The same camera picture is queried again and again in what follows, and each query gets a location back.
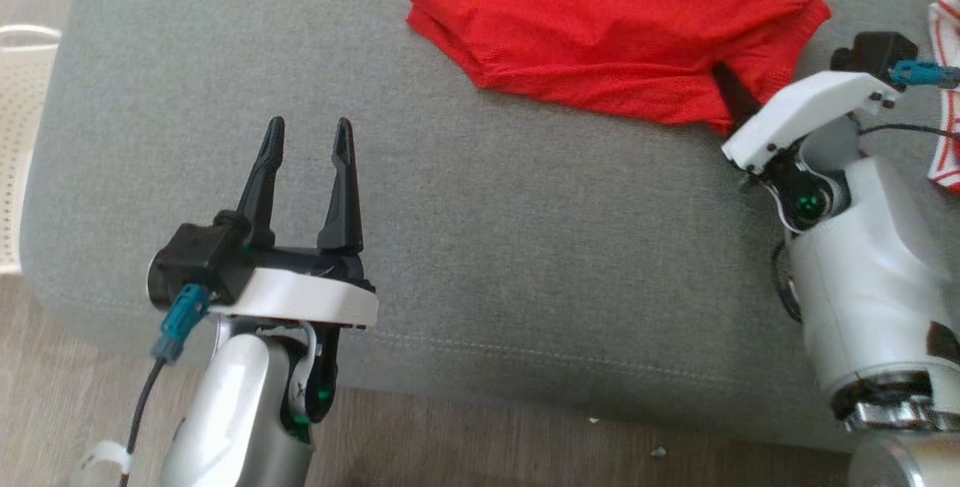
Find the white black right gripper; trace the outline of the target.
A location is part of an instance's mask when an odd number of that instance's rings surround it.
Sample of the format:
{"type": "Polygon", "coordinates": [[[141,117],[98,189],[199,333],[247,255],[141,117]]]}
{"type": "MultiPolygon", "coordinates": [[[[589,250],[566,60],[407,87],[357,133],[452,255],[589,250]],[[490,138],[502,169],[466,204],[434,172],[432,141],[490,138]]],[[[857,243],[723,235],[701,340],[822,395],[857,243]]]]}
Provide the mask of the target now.
{"type": "Polygon", "coordinates": [[[855,111],[895,103],[894,87],[873,74],[826,71],[789,84],[762,107],[726,63],[714,64],[711,77],[731,124],[741,127],[724,142],[724,157],[771,193],[789,233],[849,207],[844,169],[860,158],[855,111]]]}

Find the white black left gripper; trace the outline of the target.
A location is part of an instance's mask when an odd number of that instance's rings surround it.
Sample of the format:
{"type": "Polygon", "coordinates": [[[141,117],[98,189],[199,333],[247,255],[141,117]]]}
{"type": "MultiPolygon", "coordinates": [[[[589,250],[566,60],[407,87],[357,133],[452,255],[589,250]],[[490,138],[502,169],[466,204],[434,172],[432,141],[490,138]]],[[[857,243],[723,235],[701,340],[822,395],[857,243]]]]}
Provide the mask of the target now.
{"type": "MultiPolygon", "coordinates": [[[[274,116],[251,167],[237,211],[250,222],[247,244],[275,246],[275,180],[284,162],[285,121],[274,116]]],[[[353,125],[339,118],[331,162],[335,176],[321,251],[364,248],[353,125]]],[[[338,392],[345,329],[367,329],[380,308],[356,255],[250,252],[254,271],[233,305],[211,300],[217,336],[208,365],[209,407],[223,414],[226,436],[261,441],[268,430],[310,443],[338,392]]]]}

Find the red shorts with white stripe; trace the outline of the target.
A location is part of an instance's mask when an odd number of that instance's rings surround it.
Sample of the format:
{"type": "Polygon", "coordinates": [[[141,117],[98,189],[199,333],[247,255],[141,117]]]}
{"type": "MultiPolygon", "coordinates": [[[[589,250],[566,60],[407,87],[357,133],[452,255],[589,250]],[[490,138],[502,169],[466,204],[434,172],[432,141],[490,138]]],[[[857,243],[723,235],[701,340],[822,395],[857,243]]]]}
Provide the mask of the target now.
{"type": "Polygon", "coordinates": [[[410,0],[409,26],[479,88],[730,134],[713,71],[766,103],[794,77],[825,0],[410,0]]]}

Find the red white numbered jersey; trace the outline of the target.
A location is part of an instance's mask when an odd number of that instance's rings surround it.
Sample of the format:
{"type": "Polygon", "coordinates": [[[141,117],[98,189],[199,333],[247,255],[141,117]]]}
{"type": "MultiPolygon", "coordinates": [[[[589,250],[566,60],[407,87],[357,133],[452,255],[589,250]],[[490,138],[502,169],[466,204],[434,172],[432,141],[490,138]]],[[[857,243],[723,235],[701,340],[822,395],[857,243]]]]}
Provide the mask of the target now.
{"type": "MultiPolygon", "coordinates": [[[[940,0],[929,6],[928,26],[934,60],[940,66],[960,69],[960,0],[940,0]]],[[[960,134],[960,84],[940,91],[938,127],[960,134]]],[[[938,142],[927,176],[950,193],[960,195],[960,142],[938,142]]]]}

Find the grey sofa with yellow backrest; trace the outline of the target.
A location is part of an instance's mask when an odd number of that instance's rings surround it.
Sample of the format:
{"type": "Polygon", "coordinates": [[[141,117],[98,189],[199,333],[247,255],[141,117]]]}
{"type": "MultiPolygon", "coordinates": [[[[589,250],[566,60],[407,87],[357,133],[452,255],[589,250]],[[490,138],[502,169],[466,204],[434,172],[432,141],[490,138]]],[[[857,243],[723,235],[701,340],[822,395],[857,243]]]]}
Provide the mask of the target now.
{"type": "Polygon", "coordinates": [[[719,135],[480,91],[409,5],[74,0],[22,218],[46,311],[147,355],[155,252],[236,206],[274,116],[277,243],[314,245],[347,117],[379,316],[340,387],[853,449],[770,282],[771,197],[719,135]]]}

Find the cream perforated laundry basket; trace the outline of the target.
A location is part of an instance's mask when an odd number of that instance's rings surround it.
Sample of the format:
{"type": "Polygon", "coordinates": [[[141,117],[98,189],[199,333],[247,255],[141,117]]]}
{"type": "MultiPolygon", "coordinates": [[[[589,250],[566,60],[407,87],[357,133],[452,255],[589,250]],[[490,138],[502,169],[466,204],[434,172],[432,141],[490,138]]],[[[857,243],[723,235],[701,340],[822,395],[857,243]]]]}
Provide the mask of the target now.
{"type": "Polygon", "coordinates": [[[0,26],[0,275],[18,275],[20,227],[39,122],[61,32],[0,26]]]}

